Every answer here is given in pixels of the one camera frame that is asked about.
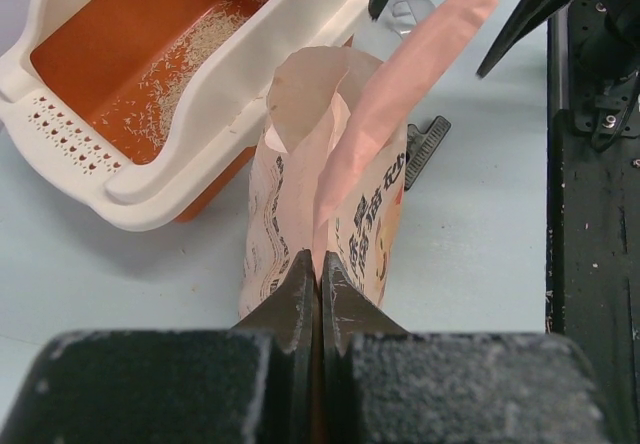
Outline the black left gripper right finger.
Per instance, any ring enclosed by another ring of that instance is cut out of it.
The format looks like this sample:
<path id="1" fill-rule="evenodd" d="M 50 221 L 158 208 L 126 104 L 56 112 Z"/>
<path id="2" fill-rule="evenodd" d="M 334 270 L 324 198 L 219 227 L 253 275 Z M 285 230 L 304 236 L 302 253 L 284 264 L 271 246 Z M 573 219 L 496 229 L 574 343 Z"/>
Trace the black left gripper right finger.
<path id="1" fill-rule="evenodd" d="M 333 443 L 611 443 L 615 426 L 570 340 L 534 333 L 411 333 L 327 253 L 321 278 Z"/>

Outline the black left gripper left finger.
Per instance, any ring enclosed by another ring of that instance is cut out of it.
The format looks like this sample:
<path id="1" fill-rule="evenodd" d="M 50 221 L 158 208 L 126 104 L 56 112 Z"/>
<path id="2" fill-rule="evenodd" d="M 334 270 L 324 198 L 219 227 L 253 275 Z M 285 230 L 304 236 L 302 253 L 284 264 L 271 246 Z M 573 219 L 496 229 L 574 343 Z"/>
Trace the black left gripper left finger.
<path id="1" fill-rule="evenodd" d="M 5 443 L 308 443 L 315 277 L 299 252 L 226 330 L 68 332 L 36 358 Z"/>

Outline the pink cat litter bag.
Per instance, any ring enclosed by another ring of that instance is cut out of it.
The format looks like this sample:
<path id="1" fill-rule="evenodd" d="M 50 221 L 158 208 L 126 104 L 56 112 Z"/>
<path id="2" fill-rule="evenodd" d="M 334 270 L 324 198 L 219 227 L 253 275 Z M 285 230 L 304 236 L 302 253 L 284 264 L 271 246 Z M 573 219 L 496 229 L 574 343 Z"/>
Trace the pink cat litter bag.
<path id="1" fill-rule="evenodd" d="M 249 180 L 239 313 L 284 282 L 297 253 L 338 255 L 352 285 L 383 299 L 402 212 L 411 111 L 451 67 L 497 0 L 445 0 L 386 60 L 305 47 L 275 71 Z"/>

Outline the white and orange litter box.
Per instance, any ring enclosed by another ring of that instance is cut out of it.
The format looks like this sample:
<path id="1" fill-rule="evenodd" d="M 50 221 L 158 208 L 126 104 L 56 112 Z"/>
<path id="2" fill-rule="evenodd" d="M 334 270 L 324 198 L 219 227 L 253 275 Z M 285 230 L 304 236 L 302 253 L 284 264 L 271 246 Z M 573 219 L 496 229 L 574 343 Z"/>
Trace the white and orange litter box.
<path id="1" fill-rule="evenodd" d="M 193 218 L 252 156 L 275 69 L 340 46 L 368 0 L 31 0 L 1 58 L 29 165 L 113 226 Z"/>

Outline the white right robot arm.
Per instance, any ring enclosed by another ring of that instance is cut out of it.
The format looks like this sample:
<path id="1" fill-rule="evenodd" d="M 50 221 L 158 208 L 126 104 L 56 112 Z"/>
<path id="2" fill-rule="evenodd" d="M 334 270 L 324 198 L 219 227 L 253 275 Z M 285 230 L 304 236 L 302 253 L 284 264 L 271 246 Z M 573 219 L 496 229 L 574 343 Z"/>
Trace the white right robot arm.
<path id="1" fill-rule="evenodd" d="M 627 131 L 638 109 L 639 0 L 520 0 L 481 62 L 486 77 L 506 53 L 559 10 L 568 11 L 570 108 L 596 152 Z"/>

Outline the black bag clip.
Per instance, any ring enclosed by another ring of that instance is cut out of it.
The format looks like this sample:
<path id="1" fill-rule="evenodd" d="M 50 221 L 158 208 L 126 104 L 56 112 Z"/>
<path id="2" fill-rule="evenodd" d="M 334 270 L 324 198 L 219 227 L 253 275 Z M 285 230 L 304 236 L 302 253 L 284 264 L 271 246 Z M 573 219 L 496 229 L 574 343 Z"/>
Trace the black bag clip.
<path id="1" fill-rule="evenodd" d="M 451 123 L 441 115 L 437 116 L 424 131 L 415 124 L 407 126 L 405 191 L 409 191 L 414 185 L 450 129 Z"/>

